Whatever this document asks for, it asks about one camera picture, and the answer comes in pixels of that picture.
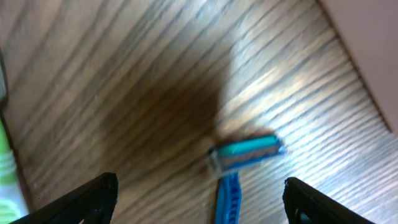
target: green object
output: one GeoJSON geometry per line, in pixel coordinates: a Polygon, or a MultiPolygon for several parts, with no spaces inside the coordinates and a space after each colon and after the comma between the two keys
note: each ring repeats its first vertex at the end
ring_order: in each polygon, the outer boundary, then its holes
{"type": "Polygon", "coordinates": [[[18,176],[15,172],[12,172],[4,176],[0,176],[0,186],[13,184],[16,183],[17,181],[18,181],[18,176]]]}
{"type": "Polygon", "coordinates": [[[18,206],[10,200],[0,199],[0,224],[10,223],[20,217],[18,206]]]}
{"type": "Polygon", "coordinates": [[[256,139],[249,139],[241,142],[228,144],[218,148],[218,154],[221,156],[235,156],[258,149],[264,149],[273,146],[278,142],[276,136],[264,136],[256,139]]]}
{"type": "Polygon", "coordinates": [[[0,155],[8,153],[10,151],[10,145],[8,143],[6,130],[0,121],[0,155]]]}

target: wood grain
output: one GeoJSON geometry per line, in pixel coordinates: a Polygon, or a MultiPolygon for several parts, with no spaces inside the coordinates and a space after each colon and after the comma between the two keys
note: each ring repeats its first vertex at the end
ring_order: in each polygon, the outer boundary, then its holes
{"type": "Polygon", "coordinates": [[[113,223],[209,223],[216,138],[273,129],[241,223],[285,223],[296,176],[396,222],[398,142],[313,0],[2,0],[4,117],[36,208],[115,172],[113,223]]]}

